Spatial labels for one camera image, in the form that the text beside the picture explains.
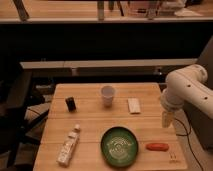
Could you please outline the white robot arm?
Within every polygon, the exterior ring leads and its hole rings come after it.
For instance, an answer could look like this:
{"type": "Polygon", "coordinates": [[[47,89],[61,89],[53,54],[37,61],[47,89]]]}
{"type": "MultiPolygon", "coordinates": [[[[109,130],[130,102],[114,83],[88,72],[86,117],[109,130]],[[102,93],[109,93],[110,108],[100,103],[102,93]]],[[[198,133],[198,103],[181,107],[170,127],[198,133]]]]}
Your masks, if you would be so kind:
{"type": "Polygon", "coordinates": [[[160,102],[164,108],[163,128],[170,126],[173,114],[183,108],[185,101],[213,119],[213,90],[204,85],[207,78],[207,70],[198,64],[174,70],[166,76],[166,88],[160,96],[160,102]]]}

